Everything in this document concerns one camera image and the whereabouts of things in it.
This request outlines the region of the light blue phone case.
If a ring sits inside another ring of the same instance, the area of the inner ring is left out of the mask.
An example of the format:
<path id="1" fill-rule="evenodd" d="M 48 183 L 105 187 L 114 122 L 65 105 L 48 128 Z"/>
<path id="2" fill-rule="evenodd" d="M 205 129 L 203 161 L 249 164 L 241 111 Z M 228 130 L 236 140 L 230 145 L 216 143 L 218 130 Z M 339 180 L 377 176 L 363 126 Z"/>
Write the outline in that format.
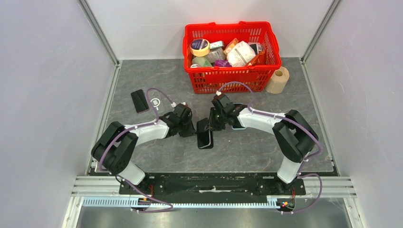
<path id="1" fill-rule="evenodd" d="M 237 126 L 237 125 L 233 125 L 232 127 L 231 127 L 233 130 L 245 130 L 246 129 L 246 127 L 243 127 L 243 126 Z"/>

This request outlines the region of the black smartphone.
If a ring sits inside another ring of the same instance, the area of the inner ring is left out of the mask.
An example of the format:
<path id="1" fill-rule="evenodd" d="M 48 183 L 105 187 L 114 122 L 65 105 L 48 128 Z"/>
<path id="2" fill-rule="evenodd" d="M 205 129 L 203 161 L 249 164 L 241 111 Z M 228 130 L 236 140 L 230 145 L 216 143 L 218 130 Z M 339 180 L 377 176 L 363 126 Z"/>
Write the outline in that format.
<path id="1" fill-rule="evenodd" d="M 197 146 L 199 149 L 211 149 L 213 147 L 213 137 L 211 131 L 197 133 Z"/>
<path id="2" fill-rule="evenodd" d="M 130 96 L 133 101 L 135 111 L 138 114 L 144 113 L 149 110 L 149 104 L 142 89 L 132 92 Z"/>

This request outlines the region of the clear magsafe phone case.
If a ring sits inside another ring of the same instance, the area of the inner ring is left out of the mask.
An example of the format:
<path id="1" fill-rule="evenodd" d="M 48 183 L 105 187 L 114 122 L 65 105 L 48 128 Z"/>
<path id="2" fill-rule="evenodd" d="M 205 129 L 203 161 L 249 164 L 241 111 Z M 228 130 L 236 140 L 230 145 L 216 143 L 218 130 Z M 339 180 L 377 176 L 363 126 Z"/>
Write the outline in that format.
<path id="1" fill-rule="evenodd" d="M 159 91 L 151 89 L 148 91 L 148 97 L 152 107 L 156 109 L 158 114 L 159 115 L 164 114 L 166 109 L 163 95 Z"/>

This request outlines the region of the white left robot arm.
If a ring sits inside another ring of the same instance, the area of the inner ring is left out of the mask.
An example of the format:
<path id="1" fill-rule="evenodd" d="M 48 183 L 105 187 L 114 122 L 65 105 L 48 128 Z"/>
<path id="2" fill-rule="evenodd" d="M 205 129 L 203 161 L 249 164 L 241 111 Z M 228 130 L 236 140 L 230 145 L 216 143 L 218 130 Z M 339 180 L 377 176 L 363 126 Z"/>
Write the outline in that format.
<path id="1" fill-rule="evenodd" d="M 148 191 L 149 181 L 145 172 L 131 161 L 135 147 L 177 134 L 183 138 L 195 135 L 192 110 L 185 104 L 178 104 L 173 111 L 147 123 L 112 122 L 93 146 L 91 156 L 112 175 L 129 181 L 136 193 L 143 194 Z"/>

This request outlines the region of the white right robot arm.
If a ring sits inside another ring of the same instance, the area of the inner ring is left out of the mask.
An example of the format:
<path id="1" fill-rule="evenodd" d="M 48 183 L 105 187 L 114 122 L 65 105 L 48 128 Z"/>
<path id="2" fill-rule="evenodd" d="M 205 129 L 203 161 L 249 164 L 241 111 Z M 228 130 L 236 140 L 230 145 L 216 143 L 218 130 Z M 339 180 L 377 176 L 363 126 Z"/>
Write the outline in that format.
<path id="1" fill-rule="evenodd" d="M 221 92 L 217 92 L 211 102 L 209 130 L 221 131 L 230 125 L 234 129 L 253 128 L 275 136 L 284 158 L 274 188 L 279 194 L 291 191 L 308 154 L 315 146 L 321 148 L 318 135 L 305 118 L 296 110 L 278 114 L 253 109 L 232 102 Z"/>

